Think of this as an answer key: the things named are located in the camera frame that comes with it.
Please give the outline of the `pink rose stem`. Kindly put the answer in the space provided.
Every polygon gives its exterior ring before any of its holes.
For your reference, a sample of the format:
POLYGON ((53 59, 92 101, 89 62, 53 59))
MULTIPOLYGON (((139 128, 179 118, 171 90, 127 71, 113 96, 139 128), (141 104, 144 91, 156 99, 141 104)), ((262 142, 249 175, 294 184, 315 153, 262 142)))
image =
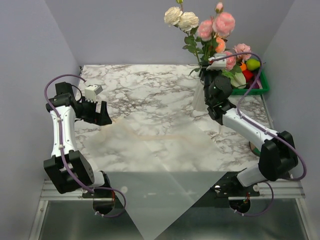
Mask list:
MULTIPOLYGON (((251 52, 251 47, 245 43, 239 43, 233 47, 234 54, 239 54, 243 52, 251 52)), ((226 70, 230 71, 234 68, 236 63, 244 63, 251 57, 251 54, 239 54, 236 56, 226 58, 226 70)))

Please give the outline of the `pink bud flower stem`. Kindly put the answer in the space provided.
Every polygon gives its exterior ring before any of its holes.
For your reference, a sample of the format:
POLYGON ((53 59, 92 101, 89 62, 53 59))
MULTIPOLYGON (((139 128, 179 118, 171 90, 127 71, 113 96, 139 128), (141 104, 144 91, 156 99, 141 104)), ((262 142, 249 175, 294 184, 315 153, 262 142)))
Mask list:
POLYGON ((224 41, 224 39, 217 37, 216 43, 217 43, 217 46, 215 48, 215 52, 219 54, 223 53, 226 49, 226 42, 224 41))

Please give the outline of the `pink flower bouquet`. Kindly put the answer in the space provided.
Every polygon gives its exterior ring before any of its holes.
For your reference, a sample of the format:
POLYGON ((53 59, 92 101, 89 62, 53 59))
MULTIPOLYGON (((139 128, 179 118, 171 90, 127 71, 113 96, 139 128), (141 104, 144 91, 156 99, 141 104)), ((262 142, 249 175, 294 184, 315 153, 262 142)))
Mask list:
POLYGON ((236 25, 236 20, 233 15, 224 10, 224 3, 222 1, 216 4, 214 10, 215 15, 202 21, 196 31, 196 36, 200 38, 201 42, 199 43, 202 45, 202 54, 199 54, 201 65, 208 64, 208 59, 216 54, 216 38, 224 39, 225 51, 227 50, 227 38, 233 32, 236 25))

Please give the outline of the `green leafy stem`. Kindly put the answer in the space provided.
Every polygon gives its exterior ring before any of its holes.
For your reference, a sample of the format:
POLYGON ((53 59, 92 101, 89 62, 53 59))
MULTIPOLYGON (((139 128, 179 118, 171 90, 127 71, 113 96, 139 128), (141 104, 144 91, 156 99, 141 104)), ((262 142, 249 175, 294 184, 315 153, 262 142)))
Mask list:
POLYGON ((200 73, 202 69, 202 62, 199 54, 202 54, 202 49, 198 48, 200 38, 196 36, 199 27, 199 18, 194 12, 184 11, 183 0, 175 1, 177 6, 170 7, 164 13, 164 23, 170 27, 175 27, 186 34, 184 37, 184 50, 188 50, 196 57, 198 66, 191 70, 192 73, 200 73))

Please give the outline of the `white wrapping paper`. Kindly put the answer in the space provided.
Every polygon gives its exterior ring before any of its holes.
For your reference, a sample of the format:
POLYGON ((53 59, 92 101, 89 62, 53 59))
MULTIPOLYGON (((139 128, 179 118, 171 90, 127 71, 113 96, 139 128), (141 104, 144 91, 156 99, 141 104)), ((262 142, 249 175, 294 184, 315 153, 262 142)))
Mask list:
MULTIPOLYGON (((192 122, 183 116, 163 125, 124 119, 142 129, 192 122)), ((104 171, 111 186, 124 193, 126 211, 146 240, 158 237, 197 201, 190 192, 201 197, 223 176, 219 170, 223 156, 213 141, 200 148, 174 140, 125 139, 122 134, 107 138, 98 131, 84 147, 91 165, 104 171)))

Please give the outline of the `cream ribbon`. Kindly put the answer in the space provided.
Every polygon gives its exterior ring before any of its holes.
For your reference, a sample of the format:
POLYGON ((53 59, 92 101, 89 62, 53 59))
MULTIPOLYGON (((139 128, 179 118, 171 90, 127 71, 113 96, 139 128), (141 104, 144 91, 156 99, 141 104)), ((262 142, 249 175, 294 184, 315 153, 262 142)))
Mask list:
POLYGON ((211 138, 191 121, 184 121, 167 127, 144 125, 144 129, 142 129, 137 122, 130 124, 126 119, 120 119, 111 125, 103 126, 100 133, 108 139, 123 135, 125 139, 145 142, 177 141, 196 148, 206 148, 212 143, 211 138))

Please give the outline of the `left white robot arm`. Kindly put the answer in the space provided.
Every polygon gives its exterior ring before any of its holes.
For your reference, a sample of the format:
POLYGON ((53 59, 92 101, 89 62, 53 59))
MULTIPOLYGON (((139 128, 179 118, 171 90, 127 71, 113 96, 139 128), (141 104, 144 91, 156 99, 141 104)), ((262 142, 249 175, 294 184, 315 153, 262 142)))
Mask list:
POLYGON ((55 90, 56 95, 45 106, 52 118, 54 141, 51 157, 43 162, 44 170, 61 194, 81 188, 76 181, 80 180, 83 185, 92 186, 99 197, 107 197, 111 191, 107 174, 93 169, 78 150, 75 137, 76 120, 97 126, 112 124, 106 101, 102 101, 100 111, 96 111, 97 96, 103 88, 89 85, 79 100, 70 83, 57 83, 55 90))

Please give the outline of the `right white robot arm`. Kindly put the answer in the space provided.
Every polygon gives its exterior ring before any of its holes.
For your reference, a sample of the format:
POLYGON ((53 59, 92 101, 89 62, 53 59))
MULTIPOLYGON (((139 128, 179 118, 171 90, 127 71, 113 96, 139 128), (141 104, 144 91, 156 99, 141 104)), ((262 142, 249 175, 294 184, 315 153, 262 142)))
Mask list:
POLYGON ((281 179, 298 165, 292 135, 263 126, 231 103, 228 98, 233 89, 222 71, 202 68, 199 76, 210 118, 242 135, 260 152, 258 163, 238 172, 230 183, 234 195, 243 195, 253 184, 281 179))

